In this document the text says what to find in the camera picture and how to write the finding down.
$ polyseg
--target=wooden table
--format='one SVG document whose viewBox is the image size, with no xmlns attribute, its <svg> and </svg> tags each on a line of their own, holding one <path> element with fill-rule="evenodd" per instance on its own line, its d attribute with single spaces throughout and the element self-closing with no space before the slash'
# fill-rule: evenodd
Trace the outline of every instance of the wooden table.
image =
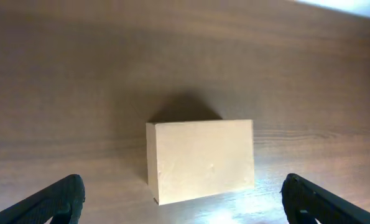
<svg viewBox="0 0 370 224">
<path fill-rule="evenodd" d="M 144 124 L 163 110 L 253 119 L 256 188 L 156 205 Z M 370 211 L 369 19 L 275 0 L 0 1 L 0 210 L 80 174 L 81 223 L 285 223 L 290 172 Z"/>
</svg>

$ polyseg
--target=wooden block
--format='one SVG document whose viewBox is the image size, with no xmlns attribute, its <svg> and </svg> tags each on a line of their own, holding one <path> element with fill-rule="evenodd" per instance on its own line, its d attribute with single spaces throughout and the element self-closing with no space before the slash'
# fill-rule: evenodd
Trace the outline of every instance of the wooden block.
<svg viewBox="0 0 370 224">
<path fill-rule="evenodd" d="M 159 205 L 254 188 L 252 120 L 147 123 L 146 132 Z"/>
</svg>

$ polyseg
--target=box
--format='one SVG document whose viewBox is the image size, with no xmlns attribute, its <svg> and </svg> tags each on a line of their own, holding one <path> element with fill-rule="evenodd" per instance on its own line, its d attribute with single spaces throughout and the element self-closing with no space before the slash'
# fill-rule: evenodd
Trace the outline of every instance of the box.
<svg viewBox="0 0 370 224">
<path fill-rule="evenodd" d="M 254 188 L 252 120 L 147 123 L 146 133 L 159 205 Z"/>
</svg>

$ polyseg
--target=box side face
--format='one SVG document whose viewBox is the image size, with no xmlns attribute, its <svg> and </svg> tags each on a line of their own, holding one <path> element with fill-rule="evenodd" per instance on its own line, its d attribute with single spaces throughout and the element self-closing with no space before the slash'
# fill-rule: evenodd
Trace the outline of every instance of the box side face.
<svg viewBox="0 0 370 224">
<path fill-rule="evenodd" d="M 251 120 L 156 127 L 161 205 L 254 187 Z"/>
<path fill-rule="evenodd" d="M 146 124 L 147 139 L 147 183 L 156 201 L 159 202 L 159 186 L 157 175 L 156 130 L 155 125 Z"/>
</svg>

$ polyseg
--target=box top face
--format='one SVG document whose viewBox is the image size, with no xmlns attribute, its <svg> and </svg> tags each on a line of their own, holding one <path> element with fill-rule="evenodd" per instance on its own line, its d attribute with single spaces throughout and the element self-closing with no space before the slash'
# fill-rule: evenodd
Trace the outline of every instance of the box top face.
<svg viewBox="0 0 370 224">
<path fill-rule="evenodd" d="M 254 187 L 251 120 L 155 127 L 161 205 Z"/>
</svg>

